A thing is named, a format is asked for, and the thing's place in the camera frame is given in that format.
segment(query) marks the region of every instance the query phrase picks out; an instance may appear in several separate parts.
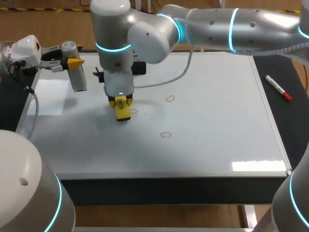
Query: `white robotic arm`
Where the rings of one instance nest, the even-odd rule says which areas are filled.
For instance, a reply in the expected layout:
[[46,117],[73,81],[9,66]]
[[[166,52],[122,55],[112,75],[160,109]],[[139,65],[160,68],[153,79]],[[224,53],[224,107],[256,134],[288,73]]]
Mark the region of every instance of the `white robotic arm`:
[[12,46],[0,43],[0,75],[12,75],[12,67],[25,70],[33,67],[52,72],[67,70],[74,91],[87,90],[86,79],[80,59],[78,46],[66,41],[61,46],[41,47],[34,35],[29,35]]

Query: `red marker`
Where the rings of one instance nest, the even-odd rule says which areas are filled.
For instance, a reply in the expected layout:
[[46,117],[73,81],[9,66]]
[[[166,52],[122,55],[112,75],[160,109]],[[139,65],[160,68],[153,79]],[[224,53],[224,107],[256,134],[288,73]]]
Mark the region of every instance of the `red marker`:
[[292,100],[291,96],[284,91],[283,88],[281,88],[269,75],[266,75],[265,79],[270,82],[270,84],[275,87],[276,90],[279,91],[279,93],[288,101],[290,102]]

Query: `metal frame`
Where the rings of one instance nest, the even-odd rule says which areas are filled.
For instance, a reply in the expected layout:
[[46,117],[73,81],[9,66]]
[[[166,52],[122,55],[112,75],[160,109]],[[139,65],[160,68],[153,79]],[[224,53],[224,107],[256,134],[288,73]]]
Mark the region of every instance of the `metal frame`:
[[219,0],[221,8],[225,8],[225,0]]
[[75,232],[252,232],[252,229],[163,228],[163,227],[76,227]]
[[271,209],[259,223],[254,205],[243,205],[245,226],[242,228],[164,228],[164,227],[76,227],[74,232],[272,232]]
[[254,205],[243,205],[245,227],[253,229],[257,225]]

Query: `blue led ring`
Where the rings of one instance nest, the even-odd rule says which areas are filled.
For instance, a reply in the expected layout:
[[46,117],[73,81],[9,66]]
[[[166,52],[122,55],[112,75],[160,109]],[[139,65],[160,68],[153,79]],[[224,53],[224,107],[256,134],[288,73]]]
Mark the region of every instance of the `blue led ring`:
[[298,214],[298,216],[300,217],[300,219],[305,223],[305,225],[309,228],[309,223],[307,222],[307,220],[304,218],[304,216],[301,214],[301,212],[299,211],[297,205],[296,205],[296,202],[294,200],[294,196],[293,196],[293,191],[292,191],[292,179],[293,179],[293,174],[292,173],[292,176],[291,176],[291,180],[290,180],[290,196],[291,196],[291,200],[292,200],[292,203],[293,203],[293,206]]
[[237,11],[239,10],[239,8],[236,8],[233,11],[232,17],[231,17],[231,22],[230,22],[230,27],[229,27],[229,31],[228,31],[228,44],[230,46],[231,51],[236,52],[233,48],[233,42],[232,42],[232,34],[233,34],[233,25],[234,25],[234,20],[235,20],[235,16]]
[[58,213],[59,213],[59,210],[60,210],[60,206],[61,206],[61,201],[62,201],[62,189],[61,189],[61,184],[60,184],[60,181],[58,179],[58,177],[56,176],[56,179],[58,181],[58,185],[59,185],[59,203],[58,203],[58,207],[57,207],[57,210],[55,212],[55,215],[52,219],[52,221],[49,223],[48,227],[44,230],[44,232],[48,232],[49,229],[52,227],[53,223],[55,222],[57,216],[58,216]]
[[121,51],[124,51],[124,50],[128,49],[129,47],[131,47],[131,45],[129,44],[128,46],[125,46],[125,47],[119,48],[119,49],[107,49],[107,48],[101,47],[100,45],[98,45],[98,43],[96,43],[96,46],[99,49],[101,49],[102,51],[105,51],[105,52],[121,52]]
[[305,38],[309,39],[309,35],[306,35],[305,33],[303,33],[300,29],[300,26],[298,26],[298,31],[299,31],[299,34],[301,34],[302,36],[304,36]]
[[180,29],[179,29],[179,26],[177,25],[177,23],[175,22],[175,20],[172,18],[172,17],[169,17],[169,16],[167,16],[167,15],[165,15],[165,14],[157,14],[157,15],[159,15],[159,16],[163,16],[163,17],[165,17],[165,18],[168,18],[170,21],[172,21],[172,23],[176,26],[176,28],[177,28],[177,31],[178,31],[178,43],[179,43],[179,41],[180,41]]

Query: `wire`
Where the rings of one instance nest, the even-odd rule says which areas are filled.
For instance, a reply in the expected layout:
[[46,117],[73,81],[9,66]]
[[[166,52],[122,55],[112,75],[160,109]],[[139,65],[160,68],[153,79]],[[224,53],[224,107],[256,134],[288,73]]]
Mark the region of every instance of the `wire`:
[[186,67],[185,67],[183,73],[180,74],[179,76],[177,76],[177,77],[175,77],[174,79],[171,79],[171,80],[169,80],[169,81],[165,81],[165,82],[161,82],[161,83],[157,83],[157,84],[144,85],[144,86],[134,86],[134,88],[148,88],[148,87],[162,86],[162,85],[166,85],[166,84],[169,84],[169,83],[172,83],[172,82],[174,82],[174,81],[179,80],[180,78],[182,78],[182,77],[187,73],[187,71],[188,71],[188,69],[189,69],[189,67],[190,67],[191,59],[192,59],[192,55],[193,55],[194,49],[195,49],[195,47],[193,47],[193,48],[190,50],[187,65],[186,65]]
[[[32,124],[32,127],[31,127],[31,130],[27,136],[27,139],[30,140],[33,136],[33,133],[35,131],[35,126],[36,126],[36,122],[37,122],[37,118],[38,118],[38,115],[39,115],[39,99],[38,99],[38,96],[36,95],[36,93],[34,92],[34,90],[29,87],[29,86],[26,86],[25,84],[21,83],[20,80],[19,80],[19,75],[18,75],[18,71],[20,69],[20,63],[19,62],[14,62],[12,64],[9,65],[8,67],[8,72],[10,74],[10,76],[12,77],[13,80],[15,80],[15,82],[20,86],[22,87],[23,89],[26,89],[29,93],[32,94],[33,98],[35,99],[35,115],[34,115],[34,120],[33,120],[33,124]],[[17,71],[16,72],[16,76],[17,76],[17,79],[13,76],[12,72],[11,72],[11,67],[14,66],[14,69]]]
[[90,6],[90,4],[83,5],[83,4],[82,4],[82,0],[79,0],[79,4],[80,4],[81,6]]
[[306,74],[306,92],[307,92],[307,90],[308,90],[308,75],[307,75],[306,66],[305,65],[303,65],[303,66],[304,66],[304,70],[305,70],[305,74]]
[[30,140],[33,136],[33,133],[35,131],[35,126],[36,126],[36,123],[37,123],[37,119],[38,119],[38,115],[39,115],[39,110],[40,110],[39,99],[38,99],[37,94],[33,93],[32,95],[33,95],[33,98],[35,100],[35,115],[34,115],[34,120],[33,120],[31,130],[30,130],[28,137],[27,137],[28,140]]

